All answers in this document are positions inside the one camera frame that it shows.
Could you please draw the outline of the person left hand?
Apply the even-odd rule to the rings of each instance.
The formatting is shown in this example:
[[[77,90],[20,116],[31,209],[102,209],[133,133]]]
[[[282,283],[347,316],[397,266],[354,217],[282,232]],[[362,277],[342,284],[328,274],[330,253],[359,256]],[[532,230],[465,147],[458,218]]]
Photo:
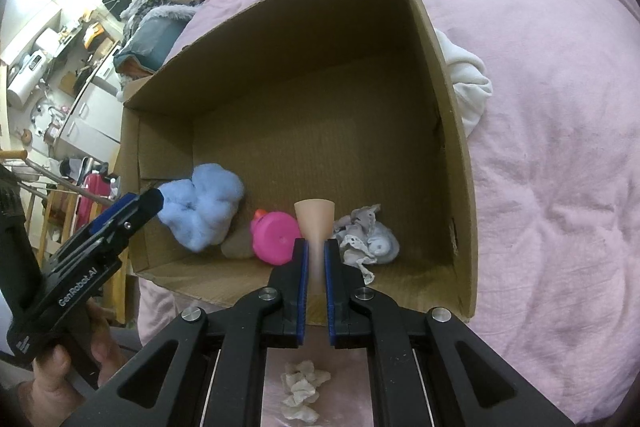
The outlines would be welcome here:
[[[93,299],[87,303],[91,320],[91,352],[99,366],[98,384],[106,384],[126,363],[122,349],[112,337],[110,313]],[[34,379],[21,387],[21,403],[33,426],[61,426],[84,403],[84,397],[67,381],[72,361],[67,350],[56,346],[35,359]]]

